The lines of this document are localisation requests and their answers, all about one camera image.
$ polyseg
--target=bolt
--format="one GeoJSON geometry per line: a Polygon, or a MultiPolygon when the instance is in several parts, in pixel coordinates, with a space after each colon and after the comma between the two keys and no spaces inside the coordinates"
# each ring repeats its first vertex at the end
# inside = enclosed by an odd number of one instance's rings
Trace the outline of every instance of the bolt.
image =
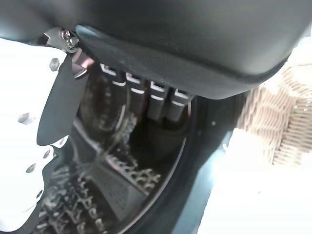
{"type": "Polygon", "coordinates": [[[78,44],[78,38],[71,37],[66,41],[66,45],[69,49],[74,49],[78,44]]]}
{"type": "Polygon", "coordinates": [[[53,58],[49,64],[49,67],[52,72],[56,72],[59,68],[60,62],[58,58],[53,58]]]}

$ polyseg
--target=black plastic cover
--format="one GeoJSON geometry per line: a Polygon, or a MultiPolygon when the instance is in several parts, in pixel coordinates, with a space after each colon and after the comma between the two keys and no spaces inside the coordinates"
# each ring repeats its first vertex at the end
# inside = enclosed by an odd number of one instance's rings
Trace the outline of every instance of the black plastic cover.
{"type": "Polygon", "coordinates": [[[49,27],[88,25],[103,33],[92,39],[101,62],[208,98],[269,78],[311,21],[311,0],[0,1],[0,37],[27,40],[49,27]],[[104,56],[108,47],[119,52],[104,56]]]}

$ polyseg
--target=metal bracket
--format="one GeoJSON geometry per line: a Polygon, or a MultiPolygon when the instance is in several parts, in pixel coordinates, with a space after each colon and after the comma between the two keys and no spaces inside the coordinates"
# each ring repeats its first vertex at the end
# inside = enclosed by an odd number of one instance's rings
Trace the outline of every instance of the metal bracket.
{"type": "Polygon", "coordinates": [[[70,31],[52,28],[44,34],[49,38],[47,45],[68,53],[77,51],[79,40],[70,31]]]}

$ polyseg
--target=woven wicker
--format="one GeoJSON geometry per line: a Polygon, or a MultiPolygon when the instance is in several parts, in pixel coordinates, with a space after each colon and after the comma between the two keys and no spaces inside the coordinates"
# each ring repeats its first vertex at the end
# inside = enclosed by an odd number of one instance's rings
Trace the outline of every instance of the woven wicker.
{"type": "Polygon", "coordinates": [[[250,91],[237,128],[261,139],[268,164],[312,161],[312,46],[298,46],[275,76],[250,91]]]}

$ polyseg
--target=white surface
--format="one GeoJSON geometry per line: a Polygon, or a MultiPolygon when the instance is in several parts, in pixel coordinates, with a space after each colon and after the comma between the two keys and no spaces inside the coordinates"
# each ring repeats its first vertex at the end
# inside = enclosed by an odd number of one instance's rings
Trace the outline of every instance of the white surface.
{"type": "Polygon", "coordinates": [[[266,166],[256,147],[256,139],[235,129],[198,234],[312,232],[311,170],[266,166]]]}
{"type": "Polygon", "coordinates": [[[37,145],[41,114],[62,63],[61,50],[0,39],[0,230],[14,231],[28,219],[44,189],[42,169],[53,159],[51,146],[37,145]],[[19,116],[30,113],[28,124],[19,116]],[[47,158],[44,154],[50,150],[47,158]],[[32,173],[26,170],[32,164],[32,173]]]}

